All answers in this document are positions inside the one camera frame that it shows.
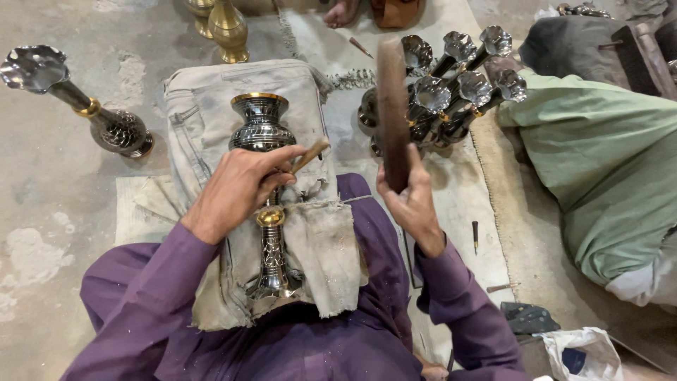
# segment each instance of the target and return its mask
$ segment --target man's left hand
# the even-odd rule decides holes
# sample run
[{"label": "man's left hand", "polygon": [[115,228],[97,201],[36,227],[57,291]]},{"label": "man's left hand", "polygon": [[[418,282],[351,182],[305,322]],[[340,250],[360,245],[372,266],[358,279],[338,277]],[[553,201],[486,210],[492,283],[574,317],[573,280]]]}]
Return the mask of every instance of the man's left hand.
[{"label": "man's left hand", "polygon": [[303,155],[300,145],[266,153],[234,149],[219,166],[181,219],[181,224],[205,243],[216,245],[259,208],[278,186],[294,184],[289,160]]}]

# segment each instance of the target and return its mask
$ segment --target green clothing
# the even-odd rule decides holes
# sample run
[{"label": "green clothing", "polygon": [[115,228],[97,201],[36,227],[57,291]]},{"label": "green clothing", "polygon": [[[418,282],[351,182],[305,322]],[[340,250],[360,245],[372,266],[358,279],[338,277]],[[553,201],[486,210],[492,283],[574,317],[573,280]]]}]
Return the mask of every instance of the green clothing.
[{"label": "green clothing", "polygon": [[528,98],[504,102],[498,121],[521,126],[575,265],[600,285],[650,265],[677,222],[677,102],[575,75],[519,74]]}]

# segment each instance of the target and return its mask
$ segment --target purple kurta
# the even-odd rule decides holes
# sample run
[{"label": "purple kurta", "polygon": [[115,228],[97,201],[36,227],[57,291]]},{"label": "purple kurta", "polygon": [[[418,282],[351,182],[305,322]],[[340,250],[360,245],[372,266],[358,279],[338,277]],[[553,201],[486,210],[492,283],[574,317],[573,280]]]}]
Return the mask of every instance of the purple kurta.
[{"label": "purple kurta", "polygon": [[[338,176],[338,189],[342,199],[370,194],[357,174]],[[351,205],[370,273],[357,310],[321,319],[314,305],[296,302],[252,328],[188,327],[217,246],[177,224],[162,244],[116,247],[85,273],[81,297],[96,337],[62,380],[420,380],[397,233],[376,200]],[[450,380],[530,380],[505,318],[451,242],[434,260],[417,253],[417,266],[425,282],[417,306],[449,326],[467,369]]]}]

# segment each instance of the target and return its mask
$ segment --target purple sleeve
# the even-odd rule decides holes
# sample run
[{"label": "purple sleeve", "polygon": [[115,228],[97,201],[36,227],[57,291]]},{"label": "purple sleeve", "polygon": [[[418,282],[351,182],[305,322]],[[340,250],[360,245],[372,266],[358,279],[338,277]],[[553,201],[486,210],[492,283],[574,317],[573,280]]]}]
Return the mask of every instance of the purple sleeve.
[{"label": "purple sleeve", "polygon": [[61,380],[155,380],[169,334],[181,325],[178,311],[192,302],[215,251],[174,226]]},{"label": "purple sleeve", "polygon": [[503,314],[463,264],[454,245],[435,259],[415,247],[424,286],[416,301],[435,324],[452,331],[454,358],[465,368],[449,380],[531,380],[519,361],[519,345]]}]

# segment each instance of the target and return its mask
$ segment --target jeans pocket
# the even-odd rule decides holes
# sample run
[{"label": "jeans pocket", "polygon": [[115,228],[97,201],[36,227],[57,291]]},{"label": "jeans pocket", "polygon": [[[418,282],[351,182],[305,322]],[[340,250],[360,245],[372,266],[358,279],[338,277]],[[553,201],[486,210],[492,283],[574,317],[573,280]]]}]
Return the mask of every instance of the jeans pocket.
[{"label": "jeans pocket", "polygon": [[199,139],[204,131],[204,123],[198,111],[199,108],[194,106],[184,113],[171,115],[169,120],[183,154],[188,158],[190,167],[195,173],[200,187],[204,188],[204,185],[211,177],[211,170],[202,159],[202,149],[199,147]]}]

